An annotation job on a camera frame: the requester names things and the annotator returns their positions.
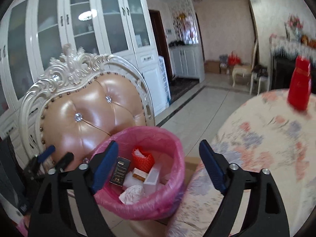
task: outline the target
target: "white box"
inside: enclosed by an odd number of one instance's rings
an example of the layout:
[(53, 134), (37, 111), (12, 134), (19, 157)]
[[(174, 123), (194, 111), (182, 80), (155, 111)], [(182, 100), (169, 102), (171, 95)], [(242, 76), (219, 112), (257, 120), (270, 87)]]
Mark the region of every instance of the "white box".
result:
[(153, 194), (158, 190), (158, 185), (160, 183), (160, 171), (162, 165), (160, 163), (156, 163), (153, 165), (151, 170), (148, 173), (146, 180), (144, 181), (144, 193), (146, 196)]

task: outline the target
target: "blue gripper pad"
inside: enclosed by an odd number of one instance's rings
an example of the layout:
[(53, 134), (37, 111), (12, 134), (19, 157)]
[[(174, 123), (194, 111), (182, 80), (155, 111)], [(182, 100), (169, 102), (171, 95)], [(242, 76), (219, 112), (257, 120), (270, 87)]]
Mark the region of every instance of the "blue gripper pad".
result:
[(106, 152), (103, 160), (94, 172), (94, 180), (91, 186), (93, 194), (102, 189), (105, 181), (108, 179), (110, 171), (112, 170), (119, 153), (119, 146), (116, 142), (110, 143), (109, 149)]
[(221, 194), (224, 195), (227, 189), (224, 184), (225, 173), (222, 171), (219, 164), (216, 162), (216, 159), (214, 158), (214, 155), (216, 155), (216, 153), (212, 150), (206, 140), (201, 141), (199, 151), (200, 157), (203, 161), (203, 164), (205, 165), (205, 168), (212, 180), (215, 189), (220, 191)]
[(37, 161), (43, 163), (55, 151), (55, 146), (51, 145), (41, 155), (37, 157)]

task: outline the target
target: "doorway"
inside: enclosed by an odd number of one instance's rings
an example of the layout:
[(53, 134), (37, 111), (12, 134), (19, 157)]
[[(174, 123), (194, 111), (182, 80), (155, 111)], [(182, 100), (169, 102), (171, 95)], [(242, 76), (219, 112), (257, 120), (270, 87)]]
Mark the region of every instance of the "doorway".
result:
[(158, 55), (162, 56), (165, 60), (167, 78), (168, 82), (170, 83), (172, 81), (172, 69), (169, 58), (168, 45), (165, 37), (165, 30), (163, 28), (160, 11), (149, 10), (149, 15), (151, 24), (153, 26)]

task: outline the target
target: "crystal button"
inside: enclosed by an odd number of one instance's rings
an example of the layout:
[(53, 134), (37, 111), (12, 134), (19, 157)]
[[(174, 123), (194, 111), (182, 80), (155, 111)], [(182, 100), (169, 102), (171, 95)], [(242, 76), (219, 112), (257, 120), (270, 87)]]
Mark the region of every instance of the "crystal button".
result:
[(89, 159), (88, 158), (84, 158), (82, 162), (88, 164), (89, 163)]
[(106, 98), (106, 100), (107, 100), (108, 103), (111, 103), (111, 102), (112, 102), (112, 98), (111, 98), (110, 96), (106, 96), (105, 98)]
[(82, 121), (82, 119), (83, 119), (83, 117), (82, 117), (81, 113), (76, 113), (76, 114), (75, 114), (75, 120), (76, 120), (77, 122)]

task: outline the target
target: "ceiling light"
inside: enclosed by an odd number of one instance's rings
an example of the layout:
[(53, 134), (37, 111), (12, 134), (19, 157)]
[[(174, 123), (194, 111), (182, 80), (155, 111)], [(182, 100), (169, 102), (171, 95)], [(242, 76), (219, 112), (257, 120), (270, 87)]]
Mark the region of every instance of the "ceiling light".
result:
[(97, 16), (97, 10), (92, 9), (91, 11), (85, 11), (81, 13), (78, 17), (79, 20), (85, 21), (85, 20), (91, 20), (92, 18)]

